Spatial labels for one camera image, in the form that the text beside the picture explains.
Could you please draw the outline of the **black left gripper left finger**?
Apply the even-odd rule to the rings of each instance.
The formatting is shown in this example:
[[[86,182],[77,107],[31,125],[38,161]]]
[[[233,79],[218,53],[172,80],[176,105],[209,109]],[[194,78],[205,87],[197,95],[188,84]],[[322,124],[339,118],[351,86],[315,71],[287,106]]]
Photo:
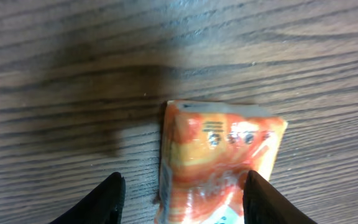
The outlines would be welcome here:
[[[50,224],[120,224],[125,193],[125,179],[114,172]]]

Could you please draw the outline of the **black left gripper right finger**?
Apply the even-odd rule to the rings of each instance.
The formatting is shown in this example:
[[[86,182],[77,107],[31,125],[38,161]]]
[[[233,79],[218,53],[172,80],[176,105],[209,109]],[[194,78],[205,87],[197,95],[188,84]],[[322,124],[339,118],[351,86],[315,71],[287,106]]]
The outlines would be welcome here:
[[[245,224],[317,224],[254,170],[244,184],[243,207]]]

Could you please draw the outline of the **orange snack packet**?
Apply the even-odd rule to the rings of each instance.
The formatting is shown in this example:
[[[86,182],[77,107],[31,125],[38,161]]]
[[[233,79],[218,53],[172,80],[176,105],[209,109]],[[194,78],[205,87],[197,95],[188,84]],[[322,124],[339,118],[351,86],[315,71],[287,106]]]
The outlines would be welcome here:
[[[156,224],[243,223],[247,173],[270,178],[286,128],[258,105],[169,101]]]

